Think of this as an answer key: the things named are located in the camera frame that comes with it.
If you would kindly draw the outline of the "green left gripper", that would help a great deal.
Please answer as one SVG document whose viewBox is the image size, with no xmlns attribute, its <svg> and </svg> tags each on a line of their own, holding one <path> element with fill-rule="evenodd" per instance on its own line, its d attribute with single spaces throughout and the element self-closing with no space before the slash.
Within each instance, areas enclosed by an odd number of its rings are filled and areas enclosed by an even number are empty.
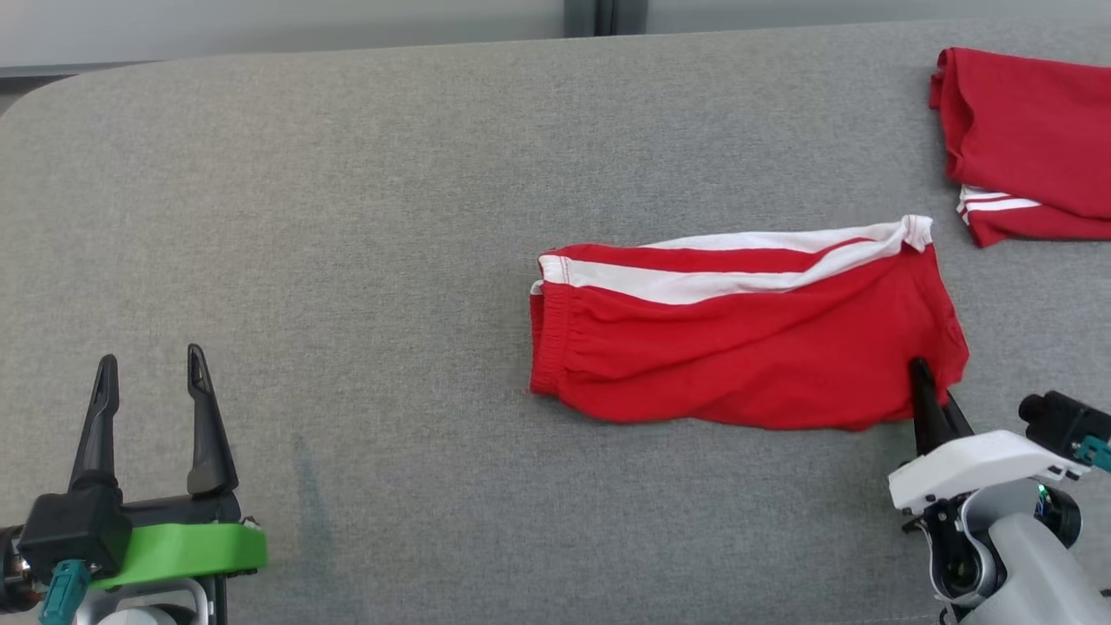
<svg viewBox="0 0 1111 625">
<path fill-rule="evenodd" d="M 226 423 L 206 352 L 187 346 L 187 392 L 194 403 L 192 466 L 183 496 L 126 503 L 132 523 L 122 569 L 96 574 L 92 589 L 116 589 L 147 582 L 252 574 L 267 566 L 267 538 L 242 515 L 233 493 L 239 486 Z M 118 360 L 108 353 L 96 367 L 94 389 L 76 451 L 69 490 L 118 487 L 114 419 L 120 406 Z"/>
</svg>

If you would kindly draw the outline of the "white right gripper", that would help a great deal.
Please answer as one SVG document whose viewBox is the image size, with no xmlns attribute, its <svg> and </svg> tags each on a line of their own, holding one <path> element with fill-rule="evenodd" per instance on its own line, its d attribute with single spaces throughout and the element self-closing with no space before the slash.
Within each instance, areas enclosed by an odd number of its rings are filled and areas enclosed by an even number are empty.
<svg viewBox="0 0 1111 625">
<path fill-rule="evenodd" d="M 1012 480 L 1081 477 L 1091 471 L 1012 431 L 975 435 L 951 391 L 943 404 L 939 400 L 925 359 L 910 361 L 909 376 L 919 457 L 888 476 L 894 508 L 919 515 L 933 503 Z"/>
</svg>

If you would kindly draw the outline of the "red shorts with white stripes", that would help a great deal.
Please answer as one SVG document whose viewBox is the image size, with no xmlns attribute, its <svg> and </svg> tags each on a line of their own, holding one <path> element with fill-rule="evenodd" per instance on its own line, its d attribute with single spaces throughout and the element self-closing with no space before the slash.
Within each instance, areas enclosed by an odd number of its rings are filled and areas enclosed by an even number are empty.
<svg viewBox="0 0 1111 625">
<path fill-rule="evenodd" d="M 701 419 L 763 430 L 868 430 L 912 413 L 969 347 L 929 216 L 742 231 L 540 254 L 530 389 L 618 424 Z"/>
</svg>

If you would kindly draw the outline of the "red jersey with white sleeves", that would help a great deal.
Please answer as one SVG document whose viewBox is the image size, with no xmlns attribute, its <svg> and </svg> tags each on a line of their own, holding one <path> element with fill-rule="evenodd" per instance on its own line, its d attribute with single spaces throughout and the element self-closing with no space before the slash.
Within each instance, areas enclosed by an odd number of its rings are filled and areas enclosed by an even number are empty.
<svg viewBox="0 0 1111 625">
<path fill-rule="evenodd" d="M 951 47 L 929 105 L 978 246 L 1111 241 L 1111 65 Z"/>
</svg>

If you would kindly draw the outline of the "grey fabric sofa seat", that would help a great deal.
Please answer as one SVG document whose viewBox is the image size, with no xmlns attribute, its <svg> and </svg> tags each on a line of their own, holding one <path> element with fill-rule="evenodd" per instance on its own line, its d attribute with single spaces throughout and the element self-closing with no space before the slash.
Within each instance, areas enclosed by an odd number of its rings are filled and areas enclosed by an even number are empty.
<svg viewBox="0 0 1111 625">
<path fill-rule="evenodd" d="M 233 625 L 937 625 L 885 475 L 908 424 L 611 426 L 528 392 L 536 258 L 934 220 L 977 430 L 1111 411 L 1111 245 L 979 249 L 939 51 L 1111 65 L 1111 10 L 960 23 L 228 56 L 0 115 L 0 527 L 122 379 L 127 498 L 180 495 L 206 349 L 270 565 Z"/>
</svg>

